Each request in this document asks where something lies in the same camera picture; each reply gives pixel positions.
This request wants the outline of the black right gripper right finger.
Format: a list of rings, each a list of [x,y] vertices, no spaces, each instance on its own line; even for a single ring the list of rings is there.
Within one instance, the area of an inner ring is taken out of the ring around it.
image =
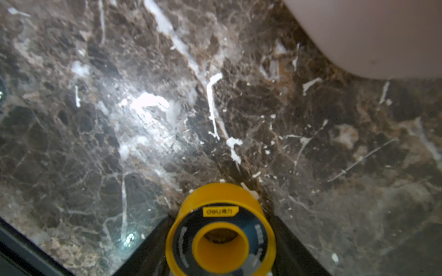
[[[281,218],[268,215],[267,219],[276,238],[274,276],[331,276]]]

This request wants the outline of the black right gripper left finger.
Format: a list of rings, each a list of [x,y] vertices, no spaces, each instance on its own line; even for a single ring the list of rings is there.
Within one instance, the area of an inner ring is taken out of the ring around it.
[[[165,217],[114,276],[169,276],[165,247],[173,222],[171,216]]]

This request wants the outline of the yellow tape roll navy label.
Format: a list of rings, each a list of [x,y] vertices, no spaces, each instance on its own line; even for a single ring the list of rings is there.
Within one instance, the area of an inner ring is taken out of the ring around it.
[[[266,276],[276,258],[276,238],[250,191],[214,183],[184,200],[165,256],[175,276]]]

